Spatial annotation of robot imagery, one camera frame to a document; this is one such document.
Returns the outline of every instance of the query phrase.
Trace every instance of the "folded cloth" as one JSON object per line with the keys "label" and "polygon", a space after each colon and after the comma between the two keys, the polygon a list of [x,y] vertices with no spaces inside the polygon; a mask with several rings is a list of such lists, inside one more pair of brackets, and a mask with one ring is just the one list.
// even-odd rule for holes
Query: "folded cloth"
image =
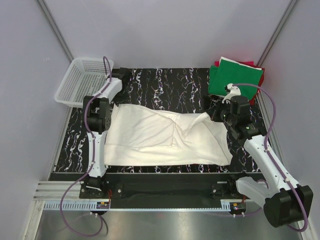
{"label": "folded cloth", "polygon": [[207,113],[114,106],[104,163],[112,166],[229,165],[227,129]]}
{"label": "folded cloth", "polygon": [[[251,67],[255,67],[254,61],[239,61],[238,63],[244,64],[244,65],[249,65]],[[219,65],[220,65],[220,61],[214,61],[214,66],[219,67]]]}
{"label": "folded cloth", "polygon": [[[264,71],[261,68],[255,68],[245,65],[225,57],[220,58],[219,67],[211,66],[210,81],[208,86],[209,94],[225,96],[225,86],[233,83],[248,83],[258,85]],[[241,95],[249,100],[257,93],[257,89],[251,86],[239,86]]]}

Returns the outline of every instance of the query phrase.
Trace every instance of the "wrinkled fabric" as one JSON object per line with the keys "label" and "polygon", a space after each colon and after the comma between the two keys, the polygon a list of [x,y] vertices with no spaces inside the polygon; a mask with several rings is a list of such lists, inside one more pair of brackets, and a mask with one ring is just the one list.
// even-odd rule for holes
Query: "wrinkled fabric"
{"label": "wrinkled fabric", "polygon": [[112,166],[229,165],[227,129],[207,113],[114,106],[104,163]]}

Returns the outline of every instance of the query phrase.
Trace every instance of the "red cloth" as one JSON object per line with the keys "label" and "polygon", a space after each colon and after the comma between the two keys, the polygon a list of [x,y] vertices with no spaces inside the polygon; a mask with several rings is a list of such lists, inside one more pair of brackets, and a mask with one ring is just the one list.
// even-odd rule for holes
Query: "red cloth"
{"label": "red cloth", "polygon": [[[259,67],[259,66],[254,65],[254,61],[238,61],[238,63],[244,64],[244,65],[248,65],[248,66],[253,67],[253,68],[261,68],[261,69],[263,70],[263,74],[262,74],[262,76],[261,76],[261,78],[260,78],[260,81],[259,81],[259,83],[258,83],[258,86],[261,87],[262,83],[263,83],[264,80],[265,80],[265,69],[262,68],[262,67]],[[220,64],[220,61],[215,61],[215,62],[214,62],[214,65],[215,65],[216,67],[219,67],[219,64]],[[260,92],[260,90],[257,89],[257,90],[256,90],[256,94],[255,94],[255,95],[253,96],[253,98],[249,101],[249,103],[250,103],[251,106],[255,104],[255,99],[256,99],[257,94],[258,94],[259,92]]]}

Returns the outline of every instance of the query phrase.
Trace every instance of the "white plastic basket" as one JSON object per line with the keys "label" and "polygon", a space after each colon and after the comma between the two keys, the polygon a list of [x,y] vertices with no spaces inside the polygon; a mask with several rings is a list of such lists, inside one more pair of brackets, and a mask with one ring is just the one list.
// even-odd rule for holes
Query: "white plastic basket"
{"label": "white plastic basket", "polygon": [[[109,60],[111,70],[114,62]],[[82,108],[85,96],[93,96],[105,84],[102,58],[78,57],[66,71],[54,100],[73,108]]]}

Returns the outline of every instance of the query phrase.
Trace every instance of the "black marble surface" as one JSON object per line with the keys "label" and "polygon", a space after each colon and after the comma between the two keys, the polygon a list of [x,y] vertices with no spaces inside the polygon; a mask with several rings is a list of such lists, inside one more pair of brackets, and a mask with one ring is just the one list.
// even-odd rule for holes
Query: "black marble surface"
{"label": "black marble surface", "polygon": [[[203,113],[202,96],[208,95],[208,68],[132,69],[128,104],[177,113]],[[251,107],[254,121],[263,123],[258,103]],[[239,146],[228,130],[228,147],[233,155],[230,165],[190,164],[176,166],[109,166],[109,173],[217,173],[257,172],[252,157]],[[88,140],[82,123],[82,110],[74,108],[63,140],[56,173],[84,173],[88,167]]]}

